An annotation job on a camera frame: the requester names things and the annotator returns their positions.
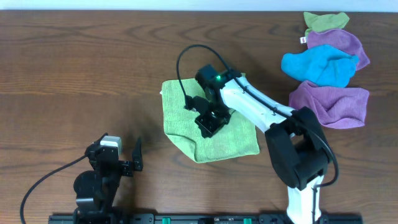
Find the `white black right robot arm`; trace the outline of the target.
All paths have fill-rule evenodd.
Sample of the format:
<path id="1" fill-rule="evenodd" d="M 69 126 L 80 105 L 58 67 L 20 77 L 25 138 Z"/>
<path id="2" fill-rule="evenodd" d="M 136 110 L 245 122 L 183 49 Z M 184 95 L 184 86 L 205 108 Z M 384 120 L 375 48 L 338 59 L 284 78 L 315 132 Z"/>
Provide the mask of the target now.
<path id="1" fill-rule="evenodd" d="M 314 112 L 272 100 L 235 70 L 218 73 L 207 65 L 195 80 L 205 92 L 205 97 L 193 98 L 202 137 L 210 138 L 227 125 L 231 110 L 250 120 L 264 133 L 272 166 L 287 186 L 287 216 L 293 223 L 317 223 L 318 189 L 334 157 Z"/>

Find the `purple cloth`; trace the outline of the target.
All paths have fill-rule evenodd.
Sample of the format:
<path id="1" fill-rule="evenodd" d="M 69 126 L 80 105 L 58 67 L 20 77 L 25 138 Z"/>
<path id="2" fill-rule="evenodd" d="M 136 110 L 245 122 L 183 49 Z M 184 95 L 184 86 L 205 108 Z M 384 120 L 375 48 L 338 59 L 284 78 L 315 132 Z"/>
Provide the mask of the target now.
<path id="1" fill-rule="evenodd" d="M 324 32 L 311 31 L 307 36 L 300 38 L 301 44 L 306 44 L 309 49 L 319 45 L 330 45 L 349 55 L 356 55 L 359 62 L 356 70 L 360 70 L 370 64 L 361 41 L 353 34 L 343 29 L 330 29 Z"/>
<path id="2" fill-rule="evenodd" d="M 296 110 L 310 108 L 319 123 L 328 128 L 360 128 L 365 125 L 369 96 L 363 88 L 317 86 L 304 81 L 290 93 L 289 106 Z"/>

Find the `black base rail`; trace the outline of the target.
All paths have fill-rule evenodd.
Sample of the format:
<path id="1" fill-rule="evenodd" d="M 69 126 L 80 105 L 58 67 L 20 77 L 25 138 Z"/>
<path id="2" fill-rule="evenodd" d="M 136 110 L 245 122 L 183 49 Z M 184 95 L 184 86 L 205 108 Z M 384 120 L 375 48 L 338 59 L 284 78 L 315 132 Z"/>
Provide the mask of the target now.
<path id="1" fill-rule="evenodd" d="M 292 221 L 285 214 L 266 213 L 261 215 L 215 216 L 215 215 L 153 215 L 136 214 L 118 221 L 129 224 L 289 224 Z M 359 215 L 322 215 L 317 223 L 363 224 Z"/>

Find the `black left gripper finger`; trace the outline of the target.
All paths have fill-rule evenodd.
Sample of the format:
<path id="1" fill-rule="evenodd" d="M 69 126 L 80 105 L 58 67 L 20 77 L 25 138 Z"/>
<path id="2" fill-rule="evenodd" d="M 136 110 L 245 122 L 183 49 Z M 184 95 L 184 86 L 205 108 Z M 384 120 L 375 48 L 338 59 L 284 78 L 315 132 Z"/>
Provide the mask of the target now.
<path id="1" fill-rule="evenodd" d="M 108 135 L 108 133 L 104 133 L 99 139 L 97 139 L 96 141 L 93 142 L 93 145 L 99 145 L 101 140 L 107 135 Z"/>
<path id="2" fill-rule="evenodd" d="M 132 162 L 135 171 L 142 171 L 144 167 L 141 147 L 142 147 L 142 141 L 141 138 L 138 138 L 135 148 L 132 152 Z"/>

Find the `light green cloth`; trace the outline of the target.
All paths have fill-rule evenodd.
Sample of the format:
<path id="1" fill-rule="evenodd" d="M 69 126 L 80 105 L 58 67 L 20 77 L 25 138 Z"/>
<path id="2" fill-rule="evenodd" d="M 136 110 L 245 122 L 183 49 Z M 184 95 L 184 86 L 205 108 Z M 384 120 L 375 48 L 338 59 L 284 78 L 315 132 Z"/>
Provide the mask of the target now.
<path id="1" fill-rule="evenodd" d="M 230 111 L 230 122 L 214 136 L 203 138 L 198 125 L 195 124 L 195 118 L 199 113 L 184 108 L 185 100 L 179 81 L 163 82 L 161 95 L 165 135 L 196 163 L 260 153 L 255 125 L 237 111 Z"/>

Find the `upper purple cloth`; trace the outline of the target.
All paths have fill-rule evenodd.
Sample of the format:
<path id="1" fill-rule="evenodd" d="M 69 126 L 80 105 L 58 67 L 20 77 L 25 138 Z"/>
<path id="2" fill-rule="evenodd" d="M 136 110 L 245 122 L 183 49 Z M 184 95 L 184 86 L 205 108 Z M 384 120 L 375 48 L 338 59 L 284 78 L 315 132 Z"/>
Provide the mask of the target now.
<path id="1" fill-rule="evenodd" d="M 356 55 L 359 62 L 356 70 L 360 70 L 370 64 L 361 41 L 353 34 L 343 29 L 330 29 L 324 32 L 311 31 L 307 36 L 300 38 L 301 44 L 306 44 L 309 49 L 319 45 L 330 45 L 349 55 Z"/>

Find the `lower purple cloth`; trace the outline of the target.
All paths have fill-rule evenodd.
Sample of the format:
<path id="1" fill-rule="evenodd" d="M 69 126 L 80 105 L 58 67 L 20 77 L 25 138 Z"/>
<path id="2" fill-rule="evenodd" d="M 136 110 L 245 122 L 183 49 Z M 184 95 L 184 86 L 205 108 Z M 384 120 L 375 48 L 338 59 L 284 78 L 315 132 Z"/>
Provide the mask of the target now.
<path id="1" fill-rule="evenodd" d="M 310 108 L 319 123 L 328 128 L 360 128 L 365 125 L 369 96 L 363 88 L 317 86 L 304 81 L 290 93 L 289 106 L 296 110 Z"/>

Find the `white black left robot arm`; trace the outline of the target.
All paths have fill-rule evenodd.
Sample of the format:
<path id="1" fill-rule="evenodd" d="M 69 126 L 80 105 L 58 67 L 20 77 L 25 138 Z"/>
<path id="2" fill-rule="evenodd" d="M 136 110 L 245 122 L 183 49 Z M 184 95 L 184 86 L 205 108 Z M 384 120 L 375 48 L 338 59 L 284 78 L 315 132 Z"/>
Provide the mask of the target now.
<path id="1" fill-rule="evenodd" d="M 85 151 L 92 170 L 81 173 L 74 181 L 77 208 L 73 223 L 129 223 L 129 217 L 113 207 L 121 177 L 132 177 L 143 170 L 142 141 L 137 140 L 131 160 L 121 161 L 120 137 L 104 133 Z"/>

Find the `small green cloth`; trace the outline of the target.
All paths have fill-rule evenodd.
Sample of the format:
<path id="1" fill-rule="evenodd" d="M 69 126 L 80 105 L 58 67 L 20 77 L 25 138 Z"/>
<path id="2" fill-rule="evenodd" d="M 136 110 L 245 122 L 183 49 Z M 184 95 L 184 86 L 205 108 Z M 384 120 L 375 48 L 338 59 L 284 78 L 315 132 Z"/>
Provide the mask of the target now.
<path id="1" fill-rule="evenodd" d="M 342 29 L 349 22 L 349 17 L 344 12 L 325 15 L 316 15 L 311 12 L 304 12 L 303 17 L 308 27 L 305 31 L 306 37 L 308 37 L 309 33 L 312 31 L 324 32 L 330 29 Z"/>

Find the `blue cloth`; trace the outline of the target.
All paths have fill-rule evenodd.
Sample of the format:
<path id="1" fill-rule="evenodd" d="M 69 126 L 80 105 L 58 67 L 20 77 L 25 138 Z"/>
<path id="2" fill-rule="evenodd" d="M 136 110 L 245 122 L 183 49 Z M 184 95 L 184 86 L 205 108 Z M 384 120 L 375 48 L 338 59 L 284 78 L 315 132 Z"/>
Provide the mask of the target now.
<path id="1" fill-rule="evenodd" d="M 281 69 L 288 76 L 318 86 L 344 88 L 356 73 L 359 57 L 330 45 L 319 45 L 299 54 L 282 57 Z"/>

